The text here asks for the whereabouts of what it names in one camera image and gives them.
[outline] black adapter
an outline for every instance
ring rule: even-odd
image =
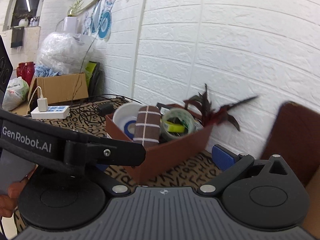
[[[113,104],[105,103],[97,107],[98,115],[105,117],[107,114],[111,114],[114,111]]]

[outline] cardboard box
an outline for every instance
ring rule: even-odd
[[[310,197],[310,207],[302,227],[320,239],[320,167],[306,186]]]
[[[28,101],[37,86],[41,87],[43,96],[48,99],[48,104],[88,97],[88,88],[84,73],[45,78],[33,77],[30,84]],[[40,98],[40,90],[37,91],[37,94],[38,98]]]
[[[13,109],[9,112],[23,116],[23,115],[27,114],[27,108],[28,108],[28,102],[25,101],[20,106],[16,107],[15,109]]]
[[[201,118],[198,114],[188,110],[193,116]],[[106,132],[113,139],[131,141],[112,121],[113,114],[106,116]],[[137,167],[125,166],[125,170],[140,185],[149,179],[169,170],[197,155],[207,145],[213,125],[204,127],[202,130],[181,137],[167,143],[159,144],[146,149],[145,161]]]

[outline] plastic bag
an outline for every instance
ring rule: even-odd
[[[36,63],[52,67],[53,72],[60,72],[61,75],[75,74],[80,72],[89,50],[81,69],[85,72],[95,47],[95,43],[92,44],[94,40],[94,37],[82,34],[50,33],[38,51]]]
[[[9,81],[7,90],[5,91],[2,108],[10,111],[19,106],[27,97],[29,86],[22,77],[17,77]]]

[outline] person's hand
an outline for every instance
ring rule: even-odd
[[[13,211],[17,206],[18,197],[34,171],[35,169],[21,182],[12,183],[8,188],[8,195],[0,195],[0,217],[12,217]]]

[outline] screw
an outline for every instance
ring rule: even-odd
[[[213,185],[205,184],[200,187],[200,190],[204,193],[211,193],[216,190],[216,187]]]
[[[109,149],[105,149],[105,150],[103,151],[103,155],[104,155],[105,157],[109,157],[109,156],[111,155],[110,150],[109,150]]]
[[[127,190],[128,190],[128,187],[125,185],[115,185],[112,187],[112,191],[114,193],[124,193],[124,192],[127,192]]]

